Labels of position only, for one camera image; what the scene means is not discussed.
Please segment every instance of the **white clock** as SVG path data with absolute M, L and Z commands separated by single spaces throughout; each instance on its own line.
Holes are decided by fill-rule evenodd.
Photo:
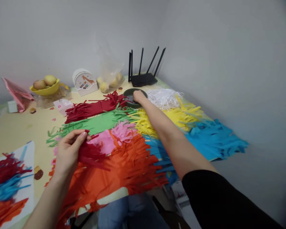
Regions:
M 83 68 L 76 70 L 73 73 L 73 83 L 80 96 L 87 95 L 98 90 L 96 78 Z

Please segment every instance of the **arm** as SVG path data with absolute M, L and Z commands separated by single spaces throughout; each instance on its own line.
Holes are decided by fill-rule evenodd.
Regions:
M 210 162 L 187 140 L 182 131 L 141 91 L 134 91 L 133 98 L 145 109 L 150 123 L 157 131 L 181 180 L 185 174 L 193 170 L 217 172 Z
M 24 229 L 56 228 L 61 205 L 78 164 L 78 150 L 85 140 L 91 140 L 85 130 L 74 130 L 59 141 L 54 175 Z
M 182 131 L 141 91 L 135 91 L 133 97 L 145 109 L 157 131 L 201 228 L 282 228 L 219 175 Z M 223 220 L 227 211 L 230 218 Z

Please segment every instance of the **table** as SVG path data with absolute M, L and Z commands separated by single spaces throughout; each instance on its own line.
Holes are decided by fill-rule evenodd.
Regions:
M 144 86 L 143 90 L 169 88 L 167 84 L 157 78 L 158 83 L 152 86 Z M 125 90 L 133 88 L 132 84 L 128 82 L 127 78 L 121 85 L 123 88 L 122 94 Z M 104 99 L 103 93 L 98 90 L 86 96 L 80 97 L 79 94 L 71 90 L 71 102 L 81 103 L 85 100 L 102 100 Z M 44 172 L 39 180 L 34 180 L 34 196 L 35 204 L 41 197 L 44 190 L 44 185 L 49 181 L 48 173 L 52 165 L 51 160 L 55 158 L 53 148 L 46 145 L 48 139 L 47 131 L 52 130 L 54 126 L 61 127 L 66 118 L 63 117 L 56 108 L 42 109 L 36 108 L 34 114 L 30 113 L 31 108 L 36 108 L 36 102 L 32 102 L 30 106 L 23 113 L 8 113 L 6 105 L 0 106 L 0 157 L 2 153 L 10 153 L 29 141 L 35 143 L 35 157 L 34 167 L 39 166 Z M 108 198 L 103 198 L 102 203 L 112 202 L 118 198 L 127 195 L 127 189 L 121 189 L 118 192 L 110 194 Z M 13 228 L 22 228 L 27 221 L 29 215 L 24 217 L 18 223 L 13 225 Z

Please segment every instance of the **jeans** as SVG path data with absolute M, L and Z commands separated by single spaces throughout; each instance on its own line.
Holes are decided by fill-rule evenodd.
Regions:
M 147 194 L 126 196 L 100 209 L 98 229 L 169 229 Z

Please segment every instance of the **white paper sheet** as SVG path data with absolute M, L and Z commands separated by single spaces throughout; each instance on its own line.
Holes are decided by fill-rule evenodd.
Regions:
M 28 201 L 26 202 L 24 208 L 22 209 L 21 213 L 17 216 L 15 216 L 11 221 L 6 222 L 0 227 L 1 229 L 6 229 L 11 227 L 14 223 L 18 222 L 21 220 L 23 217 L 25 217 L 27 214 L 32 213 L 34 209 L 34 152 L 35 152 L 35 144 L 34 142 L 30 142 L 23 147 L 17 149 L 14 151 L 15 158 L 20 159 L 23 149 L 26 148 L 26 152 L 24 155 L 24 164 L 26 167 L 32 167 L 32 172 L 27 172 L 23 174 L 23 176 L 27 176 L 30 174 L 33 174 L 32 176 L 26 177 L 21 180 L 20 187 L 25 186 L 25 185 L 31 185 L 29 187 L 23 188 L 18 190 L 17 194 L 13 197 L 16 202 L 21 201 L 23 199 L 29 198 Z

